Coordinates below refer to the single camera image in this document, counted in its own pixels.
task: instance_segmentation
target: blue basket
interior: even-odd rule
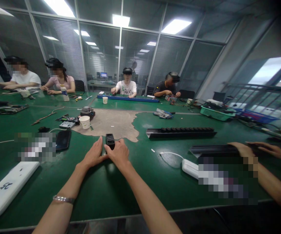
[[[236,110],[238,112],[237,113],[238,115],[245,116],[245,117],[251,117],[252,119],[256,120],[257,122],[259,122],[261,124],[271,123],[274,120],[279,120],[279,118],[260,114],[258,112],[251,111],[251,110],[242,110],[240,108],[235,108],[234,110]]]

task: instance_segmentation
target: white power strip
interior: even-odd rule
[[[20,162],[0,181],[0,215],[6,210],[39,165],[39,162]]]

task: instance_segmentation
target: green plastic crate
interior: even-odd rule
[[[209,108],[206,108],[204,106],[201,106],[201,114],[204,114],[206,116],[211,116],[214,119],[218,119],[221,121],[226,121],[227,119],[229,119],[230,117],[234,117],[236,115],[236,111],[234,109],[227,109],[228,111],[234,111],[234,113],[232,114],[225,114],[216,110],[212,110]]]

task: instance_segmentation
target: white bottle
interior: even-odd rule
[[[60,90],[62,91],[62,95],[64,98],[64,101],[69,101],[69,97],[68,97],[68,93],[67,93],[67,89],[64,85],[60,84]]]

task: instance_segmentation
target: watch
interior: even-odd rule
[[[65,197],[61,197],[61,196],[57,196],[57,195],[55,195],[53,197],[53,200],[67,202],[67,203],[70,203],[70,204],[73,204],[75,202],[74,198],[65,198]]]

